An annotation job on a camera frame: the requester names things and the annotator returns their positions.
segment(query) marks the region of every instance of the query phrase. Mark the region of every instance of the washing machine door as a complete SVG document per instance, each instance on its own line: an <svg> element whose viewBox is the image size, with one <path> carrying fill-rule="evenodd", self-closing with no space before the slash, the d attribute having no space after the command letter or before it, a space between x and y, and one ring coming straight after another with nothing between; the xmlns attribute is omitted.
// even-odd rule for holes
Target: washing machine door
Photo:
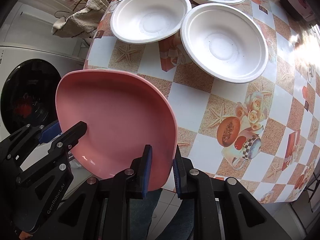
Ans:
<svg viewBox="0 0 320 240"><path fill-rule="evenodd" d="M60 79L57 69L42 59L27 60L10 73L0 98L2 121L10 134L29 123L46 126L57 119Z"/></svg>

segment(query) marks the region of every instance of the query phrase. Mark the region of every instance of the checkered tablecloth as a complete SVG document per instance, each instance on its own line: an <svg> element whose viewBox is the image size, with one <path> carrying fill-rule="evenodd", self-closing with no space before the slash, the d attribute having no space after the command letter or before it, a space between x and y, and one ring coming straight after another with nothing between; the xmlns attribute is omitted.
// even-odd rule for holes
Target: checkered tablecloth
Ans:
<svg viewBox="0 0 320 240"><path fill-rule="evenodd" d="M84 68L129 71L154 84L175 113L180 151L195 168L215 178L237 178L261 203L297 199L320 150L320 69L315 65L314 72L309 70L320 62L313 30L293 20L279 0L245 0L234 5L261 28L269 61L253 82L232 84L195 65L179 33L146 45L119 41L110 30L110 18L120 2L113 0L101 20ZM241 148L248 141L239 139L230 147L218 142L218 127L231 116L257 135L253 140L261 140L253 159L226 157L230 147ZM174 191L172 173L164 188Z"/></svg>

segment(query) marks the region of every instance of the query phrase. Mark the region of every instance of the person's leg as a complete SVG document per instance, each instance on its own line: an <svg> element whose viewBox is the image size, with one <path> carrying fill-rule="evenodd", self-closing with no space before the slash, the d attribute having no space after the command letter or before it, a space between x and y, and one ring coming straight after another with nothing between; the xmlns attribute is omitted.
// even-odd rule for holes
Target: person's leg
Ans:
<svg viewBox="0 0 320 240"><path fill-rule="evenodd" d="M156 240L187 240L194 224L194 199L184 199L170 223Z"/></svg>
<svg viewBox="0 0 320 240"><path fill-rule="evenodd" d="M152 214L161 192L162 189L150 191L144 199L130 200L130 240L147 239Z"/></svg>

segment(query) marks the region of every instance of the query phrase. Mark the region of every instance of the washing machine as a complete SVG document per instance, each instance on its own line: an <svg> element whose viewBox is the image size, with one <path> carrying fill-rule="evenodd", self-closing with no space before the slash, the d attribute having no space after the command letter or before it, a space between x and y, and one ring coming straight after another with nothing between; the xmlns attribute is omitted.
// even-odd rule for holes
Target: washing machine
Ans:
<svg viewBox="0 0 320 240"><path fill-rule="evenodd" d="M0 46L0 141L29 123L46 126L55 121L59 81L84 64L77 57L22 46ZM21 168L45 156L50 145L39 145Z"/></svg>

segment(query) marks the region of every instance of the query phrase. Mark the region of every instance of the pink plastic dish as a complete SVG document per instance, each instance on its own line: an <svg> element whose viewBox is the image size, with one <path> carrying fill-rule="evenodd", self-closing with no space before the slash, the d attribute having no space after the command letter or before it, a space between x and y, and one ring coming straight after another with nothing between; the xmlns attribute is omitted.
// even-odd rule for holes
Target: pink plastic dish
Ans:
<svg viewBox="0 0 320 240"><path fill-rule="evenodd" d="M178 128L167 99L150 82L123 71L74 71L58 85L56 108L62 132L79 121L87 123L87 132L72 154L88 171L111 178L129 168L150 144L148 191L166 183Z"/></svg>

